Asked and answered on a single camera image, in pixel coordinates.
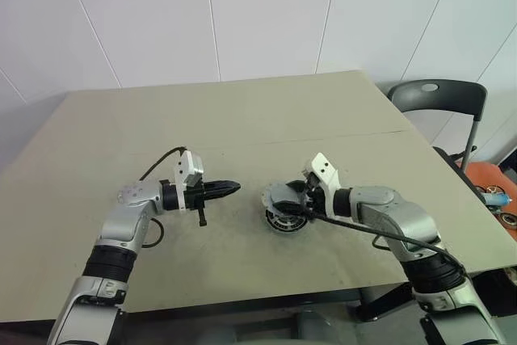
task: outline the orange object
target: orange object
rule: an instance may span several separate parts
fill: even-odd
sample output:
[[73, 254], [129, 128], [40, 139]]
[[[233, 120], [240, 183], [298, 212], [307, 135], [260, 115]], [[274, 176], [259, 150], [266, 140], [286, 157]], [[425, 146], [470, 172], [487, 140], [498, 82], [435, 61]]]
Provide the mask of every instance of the orange object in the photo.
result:
[[[466, 175], [470, 182], [476, 186], [487, 188], [488, 186], [499, 186], [511, 198], [511, 202], [502, 208], [503, 212], [512, 213], [517, 216], [517, 185], [506, 177], [499, 167], [488, 162], [472, 162], [467, 165]], [[505, 230], [517, 241], [517, 230]]]

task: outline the robotic arm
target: robotic arm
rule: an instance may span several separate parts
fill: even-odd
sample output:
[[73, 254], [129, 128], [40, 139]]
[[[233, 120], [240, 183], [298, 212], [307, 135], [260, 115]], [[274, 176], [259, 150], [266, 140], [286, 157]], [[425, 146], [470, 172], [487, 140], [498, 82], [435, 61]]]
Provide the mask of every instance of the robotic arm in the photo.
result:
[[429, 344], [506, 343], [464, 268], [444, 250], [435, 222], [423, 208], [388, 187], [342, 188], [337, 170], [321, 153], [307, 164], [304, 176], [305, 182], [266, 191], [268, 219], [284, 220], [285, 228], [297, 217], [341, 225], [347, 223], [339, 220], [349, 217], [356, 229], [376, 229], [388, 244], [381, 248], [400, 262], [415, 300], [427, 313], [421, 325]]
[[54, 323], [48, 345], [119, 343], [125, 316], [121, 305], [151, 219], [168, 210], [197, 209], [200, 226], [205, 226], [204, 201], [240, 188], [232, 181], [203, 183], [201, 158], [181, 151], [174, 169], [175, 184], [141, 180], [120, 191], [119, 203], [108, 214], [82, 276]]

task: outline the white wall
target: white wall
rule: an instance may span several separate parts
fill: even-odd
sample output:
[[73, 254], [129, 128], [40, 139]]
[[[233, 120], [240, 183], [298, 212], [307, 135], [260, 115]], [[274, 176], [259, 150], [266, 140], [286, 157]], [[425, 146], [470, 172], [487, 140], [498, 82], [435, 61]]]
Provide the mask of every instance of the white wall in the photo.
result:
[[[68, 90], [364, 69], [489, 90], [475, 158], [517, 142], [517, 0], [0, 0], [0, 168]], [[464, 148], [469, 120], [408, 117]]]

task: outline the gray chair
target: gray chair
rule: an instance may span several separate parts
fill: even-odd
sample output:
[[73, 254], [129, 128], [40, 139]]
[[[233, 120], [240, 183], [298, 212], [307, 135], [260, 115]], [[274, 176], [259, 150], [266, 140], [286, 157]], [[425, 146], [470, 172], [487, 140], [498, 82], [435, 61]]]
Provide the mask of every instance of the gray chair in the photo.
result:
[[[463, 157], [460, 168], [465, 171], [485, 106], [486, 89], [483, 85], [456, 80], [415, 80], [394, 86], [389, 90], [388, 99], [401, 112], [435, 109], [473, 115], [473, 124], [464, 152], [452, 156], [453, 159]], [[435, 149], [441, 156], [445, 154], [441, 149]]]

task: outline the tabletop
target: tabletop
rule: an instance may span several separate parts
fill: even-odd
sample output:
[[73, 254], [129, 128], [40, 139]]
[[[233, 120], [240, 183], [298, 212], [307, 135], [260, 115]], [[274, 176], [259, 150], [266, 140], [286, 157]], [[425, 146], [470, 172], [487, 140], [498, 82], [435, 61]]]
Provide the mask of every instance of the tabletop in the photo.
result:
[[[165, 237], [139, 254], [127, 311], [404, 281], [370, 235], [317, 221], [293, 235], [268, 228], [262, 190], [300, 179], [317, 152], [343, 186], [385, 185], [422, 205], [469, 271], [517, 264], [513, 239], [359, 71], [81, 91], [0, 176], [0, 321], [56, 317], [117, 191], [178, 145], [202, 157], [205, 180], [242, 189], [207, 202], [203, 228], [196, 212], [160, 216]], [[172, 179], [173, 163], [149, 179]]]

